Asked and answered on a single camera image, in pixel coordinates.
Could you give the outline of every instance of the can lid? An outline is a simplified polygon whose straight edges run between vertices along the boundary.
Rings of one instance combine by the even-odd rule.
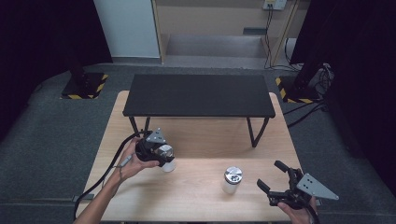
[[[236,166],[228,167],[224,173],[224,178],[232,185],[239,184],[242,180],[242,170]]]

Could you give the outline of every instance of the black tabletop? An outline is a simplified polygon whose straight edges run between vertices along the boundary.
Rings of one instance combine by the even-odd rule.
[[[126,117],[273,118],[264,76],[134,75]]]

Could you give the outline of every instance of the wall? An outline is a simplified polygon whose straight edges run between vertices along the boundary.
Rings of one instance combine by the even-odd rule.
[[[149,0],[94,0],[112,57],[160,58]]]

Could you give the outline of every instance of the power outlet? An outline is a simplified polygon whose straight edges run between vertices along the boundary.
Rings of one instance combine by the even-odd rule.
[[[265,0],[262,9],[269,10],[271,8],[273,10],[283,10],[285,9],[287,1],[288,0]]]

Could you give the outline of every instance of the silver can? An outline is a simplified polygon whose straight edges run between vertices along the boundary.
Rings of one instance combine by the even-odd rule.
[[[224,192],[234,194],[242,181],[242,170],[236,166],[228,167],[224,173],[222,189]]]

